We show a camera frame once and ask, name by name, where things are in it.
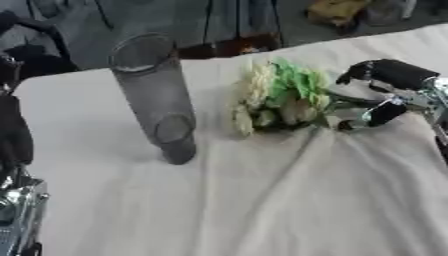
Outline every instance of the chair leg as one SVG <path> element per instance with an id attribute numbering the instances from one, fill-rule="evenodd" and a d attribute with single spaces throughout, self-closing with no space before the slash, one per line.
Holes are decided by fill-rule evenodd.
<path id="1" fill-rule="evenodd" d="M 31 0 L 26 0 L 26 7 L 28 8 L 28 12 L 30 13 L 30 18 L 34 19 L 34 9 L 33 9 L 33 3 L 31 3 Z"/>
<path id="2" fill-rule="evenodd" d="M 280 38 L 280 45 L 282 48 L 284 48 L 284 47 L 286 47 L 286 43 L 285 43 L 285 37 L 283 36 L 282 25 L 280 23 L 280 16 L 278 14 L 278 9 L 277 9 L 278 1 L 271 0 L 271 4 L 272 4 L 272 8 L 274 10 L 274 18 L 275 18 L 275 23 L 277 25 L 277 32 L 278 32 L 279 38 Z"/>
<path id="3" fill-rule="evenodd" d="M 104 25 L 106 25 L 106 27 L 110 30 L 114 29 L 114 25 L 110 22 L 110 20 L 108 19 L 108 17 L 106 16 L 106 13 L 104 12 L 103 6 L 100 3 L 100 0 L 95 0 L 95 4 L 98 8 L 98 11 L 100 12 L 101 15 L 101 19 L 104 22 Z"/>

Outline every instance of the black glove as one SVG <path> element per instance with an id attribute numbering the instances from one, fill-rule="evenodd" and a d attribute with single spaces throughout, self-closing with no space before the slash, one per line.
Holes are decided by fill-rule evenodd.
<path id="1" fill-rule="evenodd" d="M 0 12 L 0 35 L 10 30 L 19 21 L 19 17 L 11 11 Z"/>

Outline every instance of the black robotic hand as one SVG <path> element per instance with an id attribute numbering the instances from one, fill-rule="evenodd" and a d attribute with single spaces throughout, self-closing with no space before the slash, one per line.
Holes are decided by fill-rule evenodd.
<path id="1" fill-rule="evenodd" d="M 19 99 L 8 94 L 0 96 L 0 145 L 8 145 L 15 158 L 14 161 L 20 164 L 28 165 L 33 161 L 33 140 L 28 125 L 21 115 Z M 0 161 L 11 161 L 6 158 L 10 156 L 1 150 Z"/>
<path id="2" fill-rule="evenodd" d="M 418 91 L 440 74 L 416 67 L 398 60 L 370 60 L 353 65 L 341 75 L 336 83 L 348 84 L 352 79 L 370 82 L 370 89 L 379 92 L 391 92 L 375 86 L 375 81 L 387 83 L 394 89 Z M 381 126 L 408 111 L 406 99 L 394 96 L 378 106 L 368 109 L 356 120 L 344 120 L 340 130 L 353 130 L 362 127 Z"/>
<path id="3" fill-rule="evenodd" d="M 358 63 L 341 75 L 336 83 L 348 84 L 352 79 L 381 81 L 396 89 L 417 91 L 425 86 L 429 78 L 440 74 L 398 60 L 370 60 Z"/>

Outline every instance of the white flower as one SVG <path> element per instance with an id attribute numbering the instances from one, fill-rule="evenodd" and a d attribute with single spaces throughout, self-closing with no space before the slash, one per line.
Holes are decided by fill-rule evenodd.
<path id="1" fill-rule="evenodd" d="M 243 78 L 237 82 L 239 98 L 251 109 L 260 107 L 269 95 L 269 87 L 274 79 L 271 65 L 259 65 L 251 62 Z"/>
<path id="2" fill-rule="evenodd" d="M 299 100 L 296 103 L 297 118 L 302 122 L 313 121 L 317 116 L 317 110 L 307 100 Z"/>
<path id="3" fill-rule="evenodd" d="M 319 111 L 324 110 L 330 104 L 330 97 L 328 95 L 319 95 L 317 98 L 316 108 Z"/>
<path id="4" fill-rule="evenodd" d="M 250 136 L 254 133 L 252 118 L 244 105 L 237 105 L 232 112 L 233 123 L 236 130 L 243 136 Z"/>

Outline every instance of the floor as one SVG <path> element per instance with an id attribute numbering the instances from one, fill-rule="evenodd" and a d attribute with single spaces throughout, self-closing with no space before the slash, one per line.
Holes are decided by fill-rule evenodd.
<path id="1" fill-rule="evenodd" d="M 264 6 L 269 6 L 270 0 L 260 1 L 265 1 Z M 313 0 L 278 1 L 281 28 L 287 46 L 342 38 L 334 30 L 311 24 L 303 17 L 303 10 Z M 87 2 L 87 5 L 74 7 L 59 24 L 74 61 L 83 69 L 107 67 L 107 56 L 118 42 L 143 32 L 166 33 L 175 38 L 180 47 L 202 42 L 208 0 L 103 0 L 107 15 L 115 24 L 113 30 L 107 29 L 101 22 L 93 1 Z M 230 2 L 215 0 L 207 41 L 233 36 L 235 6 L 229 5 Z M 362 24 L 350 36 L 402 31 L 448 21 L 448 11 L 442 11 L 439 16 L 432 16 L 428 9 L 428 2 L 420 1 L 410 20 L 388 27 L 369 27 Z M 242 13 L 246 10 L 247 6 L 242 7 Z M 275 31 L 272 9 L 267 9 L 266 13 L 269 25 L 256 32 Z M 242 20 L 243 34 L 256 33 L 244 24 L 247 23 L 244 22 L 247 20 L 245 16 Z"/>

